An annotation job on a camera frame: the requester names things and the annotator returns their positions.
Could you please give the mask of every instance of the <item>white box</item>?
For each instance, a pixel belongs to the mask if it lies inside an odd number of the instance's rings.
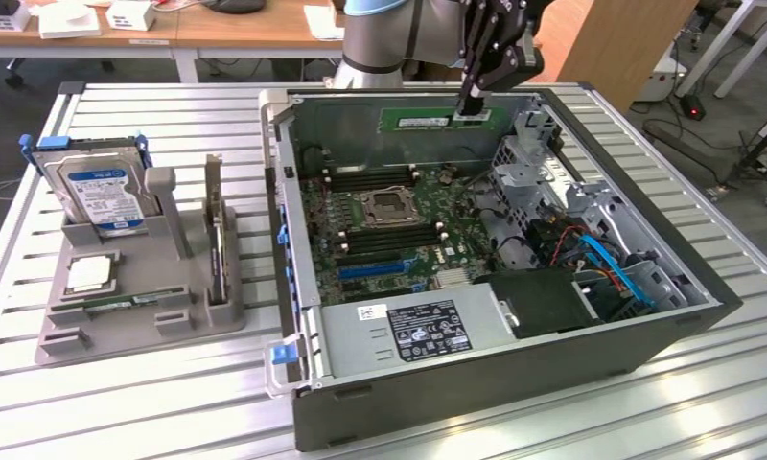
[[[112,29],[147,31],[156,19],[151,2],[139,0],[116,0],[105,12],[107,23]]]
[[[43,39],[103,34],[100,17],[91,7],[71,2],[56,2],[40,7],[39,12]]]
[[[11,16],[0,16],[0,32],[23,32],[31,19],[31,12],[24,4]]]

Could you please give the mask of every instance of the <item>red cable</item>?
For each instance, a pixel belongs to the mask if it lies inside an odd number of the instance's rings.
[[[558,240],[558,246],[554,249],[554,256],[551,256],[551,262],[549,263],[549,266],[553,266],[555,262],[558,262],[558,256],[561,255],[561,248],[563,247],[563,242],[566,241],[566,234],[569,233],[569,230],[574,230],[575,228],[583,228],[582,225],[570,225],[569,227],[566,227],[566,230],[563,230],[563,234],[561,235],[561,239]]]
[[[614,276],[614,273],[611,273],[609,270],[606,270],[605,268],[598,268],[598,270],[605,273],[605,275],[609,277],[609,280],[611,280],[611,283],[614,283],[614,286],[617,287],[617,290],[619,292],[622,292],[623,289],[623,285],[621,284],[619,280],[617,279],[617,277]]]

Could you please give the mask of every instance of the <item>warning label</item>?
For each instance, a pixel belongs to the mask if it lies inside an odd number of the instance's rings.
[[[418,361],[473,349],[451,300],[388,310],[388,324],[404,361]]]

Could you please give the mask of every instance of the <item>barcode sticker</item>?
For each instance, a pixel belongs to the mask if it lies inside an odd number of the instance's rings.
[[[360,321],[382,318],[386,318],[386,304],[364,305],[363,307],[358,307],[358,319]]]
[[[151,46],[168,46],[170,41],[167,40],[140,40],[132,39],[128,40],[132,45],[151,45]]]

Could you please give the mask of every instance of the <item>metal table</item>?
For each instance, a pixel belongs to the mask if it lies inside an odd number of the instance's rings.
[[[178,168],[183,207],[200,205],[203,157],[222,153],[248,326],[149,353],[37,367],[63,235],[59,203],[28,170],[0,233],[0,458],[767,458],[767,260],[602,97],[571,84],[551,88],[745,306],[626,376],[296,452],[290,401],[263,391],[262,344],[280,334],[258,112],[267,86],[89,84],[57,97],[44,134],[111,137],[140,128],[154,162]],[[577,169],[597,174],[566,142]]]

